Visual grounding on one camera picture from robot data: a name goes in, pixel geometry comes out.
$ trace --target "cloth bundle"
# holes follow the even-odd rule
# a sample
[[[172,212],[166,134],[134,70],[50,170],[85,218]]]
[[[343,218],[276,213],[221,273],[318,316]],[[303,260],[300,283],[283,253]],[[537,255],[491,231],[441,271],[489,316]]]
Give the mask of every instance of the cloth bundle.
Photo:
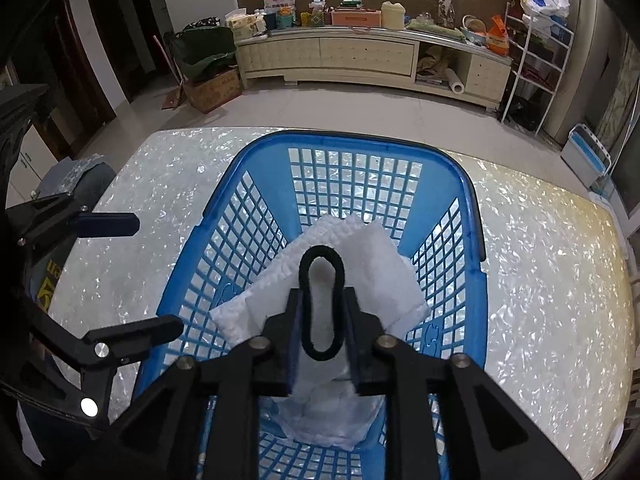
[[[431,45],[418,60],[416,67],[420,81],[441,84],[447,80],[445,74],[449,67],[451,52],[441,45]]]
[[[408,258],[398,254],[382,225],[322,216],[315,225],[274,257],[255,283],[210,311],[226,341],[235,346],[260,334],[264,321],[284,311],[292,288],[298,288],[300,259],[308,248],[326,245],[340,255],[346,286],[356,291],[361,310],[380,318],[387,333],[404,338],[428,314],[424,293]],[[334,268],[322,258],[309,269],[312,298],[311,339],[322,351],[333,339],[331,318]],[[301,349],[292,394],[274,398],[272,418],[287,438],[353,450],[369,431],[383,397],[359,397],[350,381],[344,345],[338,355],[316,362]]]

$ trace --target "basket handle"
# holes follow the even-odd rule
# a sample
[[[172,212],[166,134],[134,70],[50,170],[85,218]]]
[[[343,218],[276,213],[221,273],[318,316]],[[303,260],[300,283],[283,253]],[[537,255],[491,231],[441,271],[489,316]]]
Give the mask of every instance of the basket handle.
[[[309,267],[316,258],[324,258],[335,269],[334,289],[332,292],[332,318],[334,322],[334,340],[327,350],[316,350],[311,341],[311,288],[309,283]],[[303,254],[300,260],[298,282],[302,291],[302,334],[300,340],[306,354],[314,361],[328,361],[333,359],[344,342],[344,306],[342,290],[344,288],[344,265],[340,255],[331,247],[316,245]]]
[[[466,19],[467,19],[467,18],[473,18],[473,19],[475,19],[475,20],[477,19],[477,18],[476,18],[474,15],[472,15],[472,14],[465,14],[465,15],[462,17],[462,26],[463,26],[464,28],[466,28]]]

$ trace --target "green bag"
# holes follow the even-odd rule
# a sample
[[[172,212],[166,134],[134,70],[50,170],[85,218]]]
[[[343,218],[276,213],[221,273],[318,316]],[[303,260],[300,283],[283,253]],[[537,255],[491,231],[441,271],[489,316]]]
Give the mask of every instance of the green bag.
[[[184,77],[199,83],[236,64],[234,35],[227,27],[197,27],[172,34],[169,48]]]

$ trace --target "pink box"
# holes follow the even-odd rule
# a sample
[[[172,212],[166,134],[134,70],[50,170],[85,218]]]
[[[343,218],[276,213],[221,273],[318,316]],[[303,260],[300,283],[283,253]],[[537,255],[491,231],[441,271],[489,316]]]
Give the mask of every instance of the pink box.
[[[334,10],[331,18],[336,27],[380,27],[379,10]]]

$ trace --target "paper roll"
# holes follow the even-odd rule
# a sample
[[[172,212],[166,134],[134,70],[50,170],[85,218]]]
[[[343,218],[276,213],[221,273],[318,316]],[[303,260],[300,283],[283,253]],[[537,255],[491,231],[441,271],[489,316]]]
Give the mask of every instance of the paper roll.
[[[453,72],[452,69],[447,68],[445,71],[445,76],[447,77],[447,81],[449,81],[449,88],[454,94],[463,94],[465,92],[465,86],[460,81],[460,78]]]

